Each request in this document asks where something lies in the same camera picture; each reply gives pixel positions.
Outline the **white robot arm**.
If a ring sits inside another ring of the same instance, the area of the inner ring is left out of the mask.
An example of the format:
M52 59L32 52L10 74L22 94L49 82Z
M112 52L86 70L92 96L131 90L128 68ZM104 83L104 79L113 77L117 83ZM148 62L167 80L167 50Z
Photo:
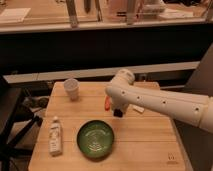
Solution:
M114 116L122 117L132 104L213 133L213 97L139 88L134 81L130 70L121 69L107 84Z

